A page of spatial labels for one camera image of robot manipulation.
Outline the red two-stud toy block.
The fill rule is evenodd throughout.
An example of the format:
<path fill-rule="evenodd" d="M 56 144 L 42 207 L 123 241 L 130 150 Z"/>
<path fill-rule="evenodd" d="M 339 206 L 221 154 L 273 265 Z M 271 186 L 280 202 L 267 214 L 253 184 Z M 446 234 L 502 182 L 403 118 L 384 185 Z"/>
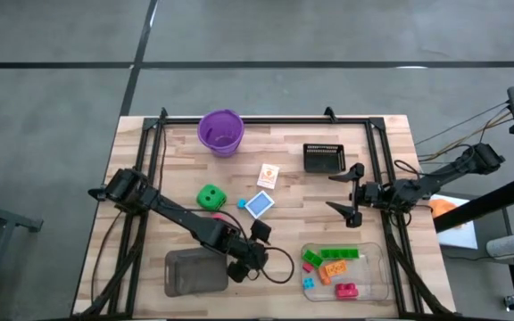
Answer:
<path fill-rule="evenodd" d="M 335 286 L 335 296 L 338 300 L 356 300 L 359 294 L 355 283 L 340 283 Z"/>

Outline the purple plastic bucket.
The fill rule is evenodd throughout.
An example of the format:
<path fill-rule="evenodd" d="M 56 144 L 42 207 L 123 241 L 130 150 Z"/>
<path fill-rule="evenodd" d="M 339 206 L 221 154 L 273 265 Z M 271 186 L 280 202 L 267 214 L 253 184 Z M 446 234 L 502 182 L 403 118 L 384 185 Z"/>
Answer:
<path fill-rule="evenodd" d="M 236 112 L 228 109 L 204 115 L 197 126 L 199 141 L 215 156 L 223 158 L 236 153 L 244 133 L 244 121 Z"/>

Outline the blue playing card box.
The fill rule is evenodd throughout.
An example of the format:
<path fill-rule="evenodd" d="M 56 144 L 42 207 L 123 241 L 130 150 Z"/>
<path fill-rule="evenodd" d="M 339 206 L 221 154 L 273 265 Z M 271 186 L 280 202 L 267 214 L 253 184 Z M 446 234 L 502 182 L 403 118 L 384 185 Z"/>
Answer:
<path fill-rule="evenodd" d="M 265 191 L 260 191 L 245 204 L 245 209 L 253 218 L 259 219 L 274 204 L 275 202 Z"/>

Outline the white orange-print card box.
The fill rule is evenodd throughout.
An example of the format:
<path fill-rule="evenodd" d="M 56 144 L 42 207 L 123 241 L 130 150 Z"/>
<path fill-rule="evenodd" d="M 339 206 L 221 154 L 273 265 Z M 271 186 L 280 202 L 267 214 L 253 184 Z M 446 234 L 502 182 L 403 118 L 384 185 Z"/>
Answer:
<path fill-rule="evenodd" d="M 262 164 L 256 185 L 267 189 L 274 189 L 278 180 L 279 171 L 280 168 L 277 166 Z"/>

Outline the black mesh basket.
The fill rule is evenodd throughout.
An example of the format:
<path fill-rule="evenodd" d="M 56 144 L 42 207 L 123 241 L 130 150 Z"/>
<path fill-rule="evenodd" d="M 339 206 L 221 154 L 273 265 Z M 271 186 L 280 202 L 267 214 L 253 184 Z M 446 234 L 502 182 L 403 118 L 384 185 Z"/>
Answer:
<path fill-rule="evenodd" d="M 338 174 L 345 170 L 342 144 L 304 144 L 303 167 L 307 173 Z"/>

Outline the green foam die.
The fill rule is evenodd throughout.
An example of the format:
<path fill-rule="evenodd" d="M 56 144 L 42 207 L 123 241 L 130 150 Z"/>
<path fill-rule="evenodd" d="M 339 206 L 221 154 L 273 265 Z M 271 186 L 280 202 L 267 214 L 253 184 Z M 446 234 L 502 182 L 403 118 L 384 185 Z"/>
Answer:
<path fill-rule="evenodd" d="M 226 194 L 216 185 L 205 185 L 196 196 L 197 204 L 205 210 L 219 210 L 226 201 Z"/>

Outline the long green toy block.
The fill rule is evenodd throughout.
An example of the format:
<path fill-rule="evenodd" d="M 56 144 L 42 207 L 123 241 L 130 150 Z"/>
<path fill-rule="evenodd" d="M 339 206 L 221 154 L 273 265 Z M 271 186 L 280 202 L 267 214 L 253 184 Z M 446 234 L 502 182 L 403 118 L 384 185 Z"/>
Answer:
<path fill-rule="evenodd" d="M 353 260 L 360 257 L 357 248 L 321 248 L 319 255 L 323 260 Z"/>

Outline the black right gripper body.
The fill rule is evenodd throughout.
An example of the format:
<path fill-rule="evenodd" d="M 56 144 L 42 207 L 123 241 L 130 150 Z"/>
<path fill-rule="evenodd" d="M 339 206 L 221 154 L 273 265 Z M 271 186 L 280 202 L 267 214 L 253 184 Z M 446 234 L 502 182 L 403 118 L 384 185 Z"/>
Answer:
<path fill-rule="evenodd" d="M 361 185 L 359 181 L 353 181 L 351 202 L 356 210 L 360 206 L 379 209 L 381 207 L 381 185 L 375 182 Z"/>

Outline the grey translucent plastic bin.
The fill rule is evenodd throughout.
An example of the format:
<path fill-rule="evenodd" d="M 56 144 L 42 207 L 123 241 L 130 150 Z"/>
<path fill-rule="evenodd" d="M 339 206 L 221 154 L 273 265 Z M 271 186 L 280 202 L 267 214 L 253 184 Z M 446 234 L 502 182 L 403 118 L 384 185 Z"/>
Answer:
<path fill-rule="evenodd" d="M 168 297 L 228 288 L 227 257 L 203 247 L 169 251 L 165 257 L 164 291 Z"/>

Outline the grey roll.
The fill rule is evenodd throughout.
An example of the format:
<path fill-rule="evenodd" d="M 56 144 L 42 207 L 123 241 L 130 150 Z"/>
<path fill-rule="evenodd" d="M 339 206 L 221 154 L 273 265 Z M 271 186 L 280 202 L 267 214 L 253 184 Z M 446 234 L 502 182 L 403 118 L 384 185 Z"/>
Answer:
<path fill-rule="evenodd" d="M 514 258 L 514 235 L 493 239 L 486 244 L 485 249 L 493 259 Z"/>

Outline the black metal table frame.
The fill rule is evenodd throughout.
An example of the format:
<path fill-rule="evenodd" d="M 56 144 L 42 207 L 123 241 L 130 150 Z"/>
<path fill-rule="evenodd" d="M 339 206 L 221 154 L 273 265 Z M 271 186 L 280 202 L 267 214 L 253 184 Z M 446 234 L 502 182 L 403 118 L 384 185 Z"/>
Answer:
<path fill-rule="evenodd" d="M 183 206 L 195 204 L 197 192 L 207 184 L 222 188 L 228 197 L 226 210 L 243 226 L 251 215 L 240 210 L 241 198 L 256 195 L 262 164 L 280 168 L 270 196 L 274 206 L 264 215 L 271 226 L 270 241 L 277 247 L 265 273 L 255 281 L 231 283 L 223 292 L 170 298 L 163 290 L 167 252 L 195 247 L 185 230 L 160 215 L 149 217 L 145 247 L 137 277 L 135 318 L 260 319 L 281 318 L 394 318 L 398 306 L 394 288 L 382 301 L 313 302 L 303 294 L 301 277 L 289 268 L 300 267 L 300 250 L 306 243 L 383 244 L 382 217 L 373 209 L 363 211 L 358 228 L 348 228 L 326 202 L 344 202 L 348 187 L 322 175 L 305 173 L 303 145 L 342 144 L 348 162 L 362 162 L 368 172 L 382 169 L 385 156 L 415 162 L 416 152 L 408 120 L 387 116 L 247 116 L 245 134 L 236 153 L 228 158 L 213 155 L 199 141 L 196 117 L 167 120 L 169 147 L 155 162 L 155 183 L 165 196 Z"/>

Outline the white board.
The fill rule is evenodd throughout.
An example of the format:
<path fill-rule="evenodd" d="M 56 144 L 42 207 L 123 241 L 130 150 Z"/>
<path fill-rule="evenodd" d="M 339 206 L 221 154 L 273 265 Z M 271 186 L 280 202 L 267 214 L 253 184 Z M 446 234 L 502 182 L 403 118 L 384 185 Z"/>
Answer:
<path fill-rule="evenodd" d="M 430 200 L 434 199 L 444 199 L 446 201 L 457 204 L 458 207 L 468 202 L 468 200 L 465 199 L 440 194 L 432 195 Z M 437 237 L 441 245 L 460 247 L 472 250 L 478 249 L 477 237 L 473 221 L 445 230 L 441 233 L 437 233 Z"/>

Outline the yellow rounded toy block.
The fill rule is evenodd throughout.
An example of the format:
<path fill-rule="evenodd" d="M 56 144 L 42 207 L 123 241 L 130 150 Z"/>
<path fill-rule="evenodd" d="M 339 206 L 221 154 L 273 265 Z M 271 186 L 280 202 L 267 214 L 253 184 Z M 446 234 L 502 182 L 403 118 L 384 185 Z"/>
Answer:
<path fill-rule="evenodd" d="M 348 270 L 347 263 L 343 259 L 327 263 L 323 268 L 328 277 L 342 275 Z"/>

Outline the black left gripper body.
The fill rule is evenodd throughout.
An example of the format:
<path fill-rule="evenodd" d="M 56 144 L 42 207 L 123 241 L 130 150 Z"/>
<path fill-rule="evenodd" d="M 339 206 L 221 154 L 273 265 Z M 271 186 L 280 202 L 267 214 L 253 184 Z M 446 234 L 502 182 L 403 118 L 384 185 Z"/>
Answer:
<path fill-rule="evenodd" d="M 251 270 L 263 269 L 269 255 L 260 243 L 238 244 L 228 251 L 234 260 L 228 264 L 227 274 L 236 283 L 242 283 Z"/>

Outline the clear plastic bin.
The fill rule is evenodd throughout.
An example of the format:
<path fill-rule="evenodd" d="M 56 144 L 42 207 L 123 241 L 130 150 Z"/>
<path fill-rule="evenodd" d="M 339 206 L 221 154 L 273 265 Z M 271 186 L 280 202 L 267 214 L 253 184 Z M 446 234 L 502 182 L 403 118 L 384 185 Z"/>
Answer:
<path fill-rule="evenodd" d="M 323 260 L 319 268 L 310 273 L 303 270 L 302 254 L 306 250 L 314 251 L 319 255 L 321 248 L 357 248 L 360 252 L 358 259 L 346 260 L 348 270 L 339 276 L 330 277 L 332 283 L 323 285 L 319 279 L 319 268 L 335 260 Z M 321 244 L 307 243 L 301 248 L 302 272 L 301 279 L 310 277 L 314 280 L 315 288 L 304 290 L 304 296 L 311 301 L 334 301 L 335 286 L 340 283 L 355 283 L 359 290 L 356 300 L 386 300 L 389 294 L 386 263 L 383 251 L 375 243 L 348 243 L 348 244 Z"/>

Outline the orange object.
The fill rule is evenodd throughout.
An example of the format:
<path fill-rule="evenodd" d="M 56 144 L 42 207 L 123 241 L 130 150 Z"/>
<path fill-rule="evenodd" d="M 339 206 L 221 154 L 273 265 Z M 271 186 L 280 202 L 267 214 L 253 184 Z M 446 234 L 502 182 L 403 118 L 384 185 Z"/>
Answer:
<path fill-rule="evenodd" d="M 431 207 L 433 218 L 438 218 L 451 210 L 455 210 L 458 207 L 457 204 L 446 201 L 444 199 L 430 200 L 429 206 Z"/>

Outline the black diagonal beam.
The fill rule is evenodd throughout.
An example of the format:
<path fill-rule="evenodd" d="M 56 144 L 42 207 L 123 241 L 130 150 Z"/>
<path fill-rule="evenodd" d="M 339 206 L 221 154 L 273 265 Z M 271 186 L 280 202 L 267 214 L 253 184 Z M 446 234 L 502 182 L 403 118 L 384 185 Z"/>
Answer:
<path fill-rule="evenodd" d="M 514 203 L 514 181 L 434 218 L 437 233 L 481 218 Z"/>

